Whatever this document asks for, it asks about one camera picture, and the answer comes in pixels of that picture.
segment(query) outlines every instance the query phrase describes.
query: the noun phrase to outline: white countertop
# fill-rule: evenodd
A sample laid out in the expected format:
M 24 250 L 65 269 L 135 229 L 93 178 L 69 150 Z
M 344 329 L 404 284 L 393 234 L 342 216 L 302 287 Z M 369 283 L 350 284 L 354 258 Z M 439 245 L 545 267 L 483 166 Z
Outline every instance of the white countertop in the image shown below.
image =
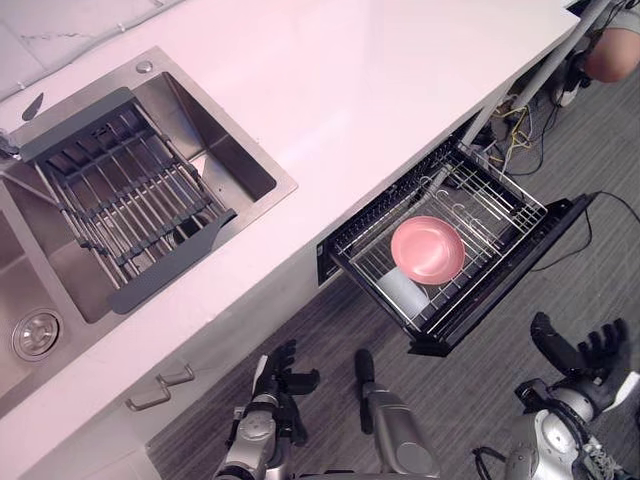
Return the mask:
M 0 476 L 35 464 L 576 21 L 557 0 L 191 0 L 0 105 L 11 131 L 37 93 L 46 108 L 158 45 L 299 185 L 2 418 Z

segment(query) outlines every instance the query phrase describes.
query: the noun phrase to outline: cabinet handle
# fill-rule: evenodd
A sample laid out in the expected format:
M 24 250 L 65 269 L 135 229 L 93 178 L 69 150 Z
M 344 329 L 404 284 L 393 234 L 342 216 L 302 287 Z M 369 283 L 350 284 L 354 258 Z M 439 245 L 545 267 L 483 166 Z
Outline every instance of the cabinet handle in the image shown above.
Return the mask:
M 191 370 L 191 367 L 189 365 L 185 365 L 184 370 L 185 372 L 187 372 L 187 374 L 184 377 L 177 378 L 175 380 L 166 380 L 162 375 L 158 375 L 156 377 L 156 382 L 158 382 L 158 385 L 160 385 L 160 390 L 162 391 L 162 397 L 141 404 L 136 404 L 133 402 L 133 400 L 128 398 L 124 402 L 124 404 L 132 412 L 140 412 L 142 410 L 146 410 L 147 408 L 155 407 L 156 405 L 160 405 L 161 403 L 168 402 L 169 400 L 171 400 L 171 392 L 169 391 L 169 387 L 180 385 L 181 383 L 191 382 L 196 379 L 196 375 L 193 373 L 193 370 Z
M 189 364 L 186 364 L 184 366 L 184 371 L 187 374 L 182 378 L 176 378 L 175 380 L 167 380 L 162 375 L 158 375 L 156 377 L 156 380 L 158 380 L 158 383 L 164 382 L 164 384 L 167 387 L 173 387 L 174 385 L 180 385 L 181 383 L 192 382 L 193 380 L 196 379 L 196 375 L 195 373 L 193 373 L 193 370 L 191 370 L 191 367 L 189 366 Z

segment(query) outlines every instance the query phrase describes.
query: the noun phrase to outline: metal rack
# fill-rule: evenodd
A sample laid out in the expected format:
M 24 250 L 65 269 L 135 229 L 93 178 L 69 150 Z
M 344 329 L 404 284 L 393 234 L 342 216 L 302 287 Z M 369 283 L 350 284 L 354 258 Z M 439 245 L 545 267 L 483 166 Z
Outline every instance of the metal rack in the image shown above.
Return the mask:
M 446 338 L 456 328 L 449 313 L 474 294 L 474 289 L 496 269 L 541 222 L 545 207 L 490 165 L 480 167 L 473 152 L 444 145 L 368 205 L 331 237 L 329 248 L 342 266 L 385 302 L 410 334 Z M 410 318 L 377 284 L 395 268 L 391 237 L 410 217 L 430 215 L 451 224 L 465 245 L 465 263 L 450 282 L 438 286 L 417 284 L 429 305 Z
M 80 112 L 89 121 L 76 118 L 59 127 L 55 141 L 33 162 L 74 237 L 116 290 L 175 254 L 207 225 L 219 228 L 235 215 L 130 92 L 125 99 L 105 100 L 95 107 L 99 115 Z M 109 102 L 116 104 L 111 110 Z M 182 267 L 173 259 L 169 270 L 175 275 Z M 192 262 L 189 254 L 182 259 Z

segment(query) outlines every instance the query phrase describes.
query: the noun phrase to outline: gray carpet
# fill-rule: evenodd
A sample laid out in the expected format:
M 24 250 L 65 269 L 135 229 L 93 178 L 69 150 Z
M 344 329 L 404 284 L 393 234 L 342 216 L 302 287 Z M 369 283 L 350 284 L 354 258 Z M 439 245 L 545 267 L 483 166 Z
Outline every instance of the gray carpet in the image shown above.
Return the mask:
M 534 137 L 550 110 L 544 98 L 538 103 Z M 518 153 L 511 170 L 528 171 L 538 155 L 538 146 Z M 518 181 L 543 202 L 604 189 L 640 211 L 640 73 L 581 92 L 545 136 L 542 169 Z M 477 478 L 472 448 L 509 450 L 510 426 L 522 411 L 513 389 L 530 378 L 559 377 L 529 339 L 536 311 L 547 312 L 574 343 L 603 321 L 626 318 L 636 348 L 633 365 L 640 368 L 640 226 L 611 198 L 599 197 L 589 212 L 592 245 L 549 270 L 528 274 L 446 359 L 407 355 L 404 334 L 347 278 L 338 279 L 154 438 L 148 445 L 151 460 L 164 479 L 209 479 L 225 452 L 233 406 L 248 400 L 259 354 L 297 338 L 298 368 L 316 367 L 323 379 L 314 394 L 299 401 L 311 438 L 294 450 L 295 472 L 377 471 L 373 439 L 359 431 L 353 394 L 352 356 L 365 346 L 374 354 L 378 380 L 415 410 L 443 478 Z M 579 219 L 540 265 L 579 247 L 586 234 Z M 636 474 L 640 449 L 633 414 L 639 403 L 636 391 L 595 425 L 609 452 Z M 492 471 L 502 478 L 499 465 Z

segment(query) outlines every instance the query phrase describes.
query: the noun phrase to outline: dishwasher drawer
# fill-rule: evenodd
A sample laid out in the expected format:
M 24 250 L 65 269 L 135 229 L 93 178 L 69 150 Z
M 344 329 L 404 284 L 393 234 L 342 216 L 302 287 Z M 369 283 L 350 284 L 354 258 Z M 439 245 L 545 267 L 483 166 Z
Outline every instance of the dishwasher drawer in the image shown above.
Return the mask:
M 411 339 L 410 353 L 446 356 L 522 279 L 593 198 L 542 205 L 456 140 L 440 145 L 340 226 L 317 249 L 318 281 L 344 270 Z M 391 237 L 408 218 L 439 217 L 465 245 L 462 270 L 403 311 L 378 282 L 395 268 Z

